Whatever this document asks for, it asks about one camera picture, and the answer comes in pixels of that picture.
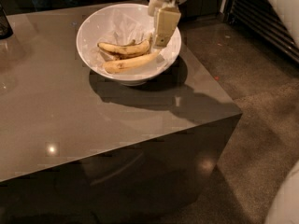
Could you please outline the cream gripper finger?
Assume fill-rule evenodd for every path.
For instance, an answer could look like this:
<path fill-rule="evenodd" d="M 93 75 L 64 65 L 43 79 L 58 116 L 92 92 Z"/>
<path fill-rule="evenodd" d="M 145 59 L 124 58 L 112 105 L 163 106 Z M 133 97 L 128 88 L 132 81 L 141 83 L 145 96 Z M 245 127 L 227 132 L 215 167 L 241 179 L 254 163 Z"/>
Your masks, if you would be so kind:
<path fill-rule="evenodd" d="M 175 2 L 159 2 L 154 4 L 153 47 L 165 48 L 177 29 L 181 13 Z"/>
<path fill-rule="evenodd" d="M 155 12 L 162 6 L 159 0 L 149 0 L 148 14 L 153 17 Z"/>

